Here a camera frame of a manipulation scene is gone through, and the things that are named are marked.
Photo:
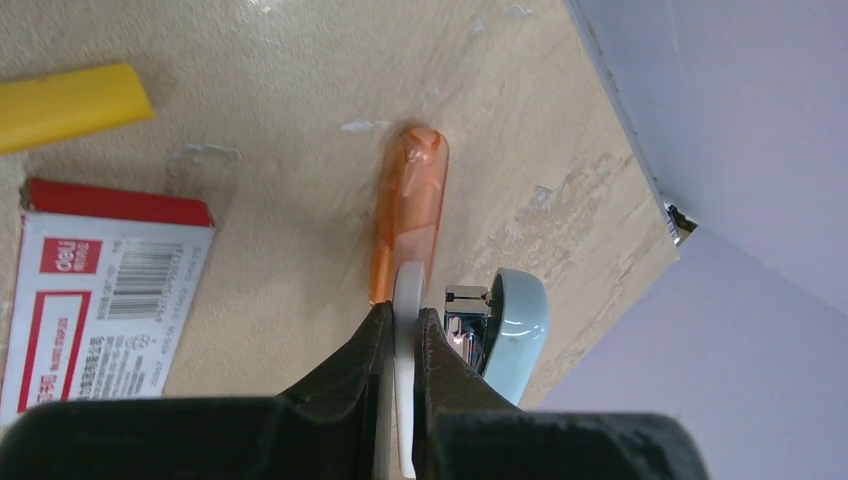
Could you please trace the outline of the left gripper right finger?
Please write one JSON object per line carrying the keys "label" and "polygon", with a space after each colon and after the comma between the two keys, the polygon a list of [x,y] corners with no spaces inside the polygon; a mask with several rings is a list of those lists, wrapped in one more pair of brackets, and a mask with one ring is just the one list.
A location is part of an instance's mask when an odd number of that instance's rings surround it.
{"label": "left gripper right finger", "polygon": [[706,479],[690,434],[655,413],[524,411],[448,345],[424,308],[414,343],[420,479]]}

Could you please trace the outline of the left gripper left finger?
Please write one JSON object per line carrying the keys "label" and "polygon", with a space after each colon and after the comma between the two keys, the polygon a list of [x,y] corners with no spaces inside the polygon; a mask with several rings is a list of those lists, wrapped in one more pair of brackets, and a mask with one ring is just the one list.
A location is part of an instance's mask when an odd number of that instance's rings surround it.
{"label": "left gripper left finger", "polygon": [[48,403],[1,443],[5,479],[386,479],[393,314],[374,306],[353,336],[285,391]]}

